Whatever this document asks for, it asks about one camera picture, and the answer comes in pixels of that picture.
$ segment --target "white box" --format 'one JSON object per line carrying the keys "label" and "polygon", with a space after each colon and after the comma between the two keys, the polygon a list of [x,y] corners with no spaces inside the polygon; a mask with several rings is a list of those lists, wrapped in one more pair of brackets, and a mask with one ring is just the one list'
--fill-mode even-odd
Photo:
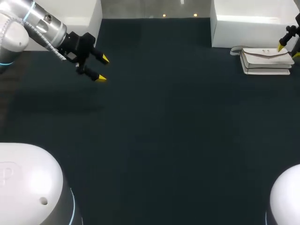
{"label": "white box", "polygon": [[[212,0],[212,47],[277,48],[286,27],[298,26],[298,13],[293,0]],[[296,41],[293,37],[286,49],[291,51]]]}
{"label": "white box", "polygon": [[[97,40],[103,18],[101,0],[36,0],[36,2],[63,21],[68,33],[73,31],[83,35],[88,32]],[[25,50],[47,51],[32,39]]]}

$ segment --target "handbag strap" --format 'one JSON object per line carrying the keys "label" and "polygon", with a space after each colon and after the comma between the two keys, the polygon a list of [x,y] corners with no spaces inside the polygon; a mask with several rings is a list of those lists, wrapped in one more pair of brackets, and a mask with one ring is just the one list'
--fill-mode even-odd
{"label": "handbag strap", "polygon": [[241,51],[243,48],[251,48],[251,47],[247,47],[247,46],[235,46],[230,50],[230,54],[231,55],[240,55]]}

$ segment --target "dark carpet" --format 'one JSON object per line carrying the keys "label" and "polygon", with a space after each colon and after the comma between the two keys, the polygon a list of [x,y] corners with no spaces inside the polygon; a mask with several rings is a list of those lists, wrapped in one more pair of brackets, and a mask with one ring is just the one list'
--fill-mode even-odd
{"label": "dark carpet", "polygon": [[248,76],[210,45],[209,19],[104,20],[108,82],[32,54],[0,140],[53,154],[85,225],[263,225],[300,164],[300,69]]}

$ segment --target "dark floor mat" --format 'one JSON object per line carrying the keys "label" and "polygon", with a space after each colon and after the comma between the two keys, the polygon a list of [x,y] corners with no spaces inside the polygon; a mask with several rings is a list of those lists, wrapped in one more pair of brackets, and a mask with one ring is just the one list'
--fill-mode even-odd
{"label": "dark floor mat", "polygon": [[86,225],[263,225],[300,164],[300,69],[248,76],[210,44],[209,19],[104,20],[107,84],[34,53],[1,140],[51,152]]}

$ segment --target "logo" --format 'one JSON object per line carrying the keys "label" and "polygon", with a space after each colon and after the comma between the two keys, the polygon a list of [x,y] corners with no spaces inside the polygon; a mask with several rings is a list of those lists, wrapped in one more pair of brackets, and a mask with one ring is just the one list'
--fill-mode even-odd
{"label": "logo", "polygon": [[11,162],[0,163],[0,188],[5,186],[14,176],[17,165]]}

